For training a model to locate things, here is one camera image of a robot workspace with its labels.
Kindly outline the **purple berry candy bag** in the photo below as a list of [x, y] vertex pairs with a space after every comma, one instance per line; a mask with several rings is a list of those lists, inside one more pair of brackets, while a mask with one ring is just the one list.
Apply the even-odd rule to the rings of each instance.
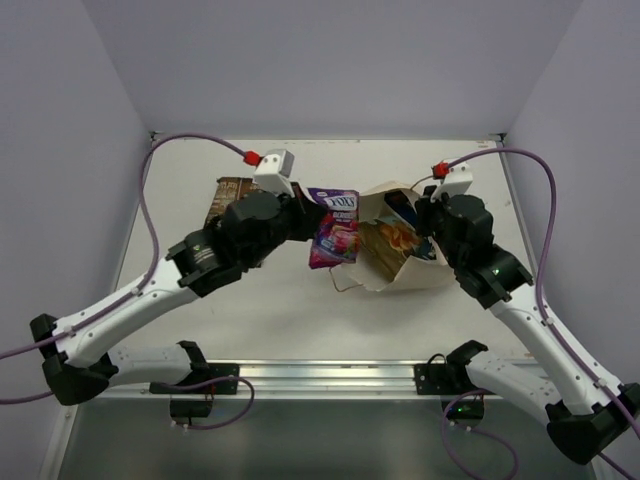
[[309, 267], [331, 268], [355, 264], [360, 249], [359, 192], [310, 188], [311, 199], [327, 208], [311, 244]]

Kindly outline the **gold blue crisps bag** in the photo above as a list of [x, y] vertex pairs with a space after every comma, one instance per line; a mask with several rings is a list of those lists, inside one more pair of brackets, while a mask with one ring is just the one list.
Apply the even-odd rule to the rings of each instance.
[[361, 222], [358, 234], [361, 248], [387, 281], [393, 281], [409, 259], [438, 263], [431, 241], [418, 236], [410, 224], [394, 215]]

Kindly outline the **brown paper bag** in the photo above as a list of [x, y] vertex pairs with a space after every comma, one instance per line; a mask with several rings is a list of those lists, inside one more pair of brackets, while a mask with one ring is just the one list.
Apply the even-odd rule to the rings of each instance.
[[[384, 202], [384, 195], [394, 190], [403, 191], [414, 207], [419, 198], [415, 190], [411, 189], [409, 185], [397, 181], [386, 182], [360, 194], [359, 224], [379, 217], [394, 215]], [[409, 259], [393, 281], [387, 281], [375, 269], [368, 258], [367, 252], [361, 248], [361, 244], [355, 264], [341, 264], [337, 267], [332, 267], [330, 273], [333, 277], [340, 275], [351, 280], [353, 287], [362, 287], [369, 292], [375, 293], [427, 290], [452, 284], [454, 282], [454, 273], [447, 264], [444, 255], [431, 238], [424, 239], [430, 240], [435, 247], [438, 263], [430, 264], [419, 259]]]

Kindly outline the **brown chocolate snack bag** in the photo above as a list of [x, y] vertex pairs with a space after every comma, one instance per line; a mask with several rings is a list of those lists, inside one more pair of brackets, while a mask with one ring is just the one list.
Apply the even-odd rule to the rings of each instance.
[[250, 177], [218, 178], [216, 190], [205, 218], [204, 226], [209, 225], [214, 217], [222, 215], [232, 202], [258, 189], [259, 186]]

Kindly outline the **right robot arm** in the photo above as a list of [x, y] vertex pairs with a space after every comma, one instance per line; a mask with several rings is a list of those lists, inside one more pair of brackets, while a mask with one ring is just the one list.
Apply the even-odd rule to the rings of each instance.
[[545, 300], [527, 268], [494, 241], [481, 199], [424, 189], [415, 203], [417, 231], [433, 240], [461, 288], [506, 325], [534, 356], [539, 377], [469, 341], [448, 357], [451, 389], [479, 387], [525, 411], [571, 461], [586, 465], [639, 415], [639, 386], [623, 383], [596, 360]]

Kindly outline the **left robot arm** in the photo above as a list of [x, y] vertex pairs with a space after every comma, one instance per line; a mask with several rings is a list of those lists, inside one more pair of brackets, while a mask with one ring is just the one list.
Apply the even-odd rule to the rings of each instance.
[[121, 341], [165, 313], [240, 280], [284, 242], [312, 239], [327, 212], [300, 188], [292, 195], [252, 191], [110, 296], [66, 317], [36, 317], [30, 327], [53, 396], [70, 406], [127, 384], [203, 390], [212, 374], [195, 342], [136, 351]]

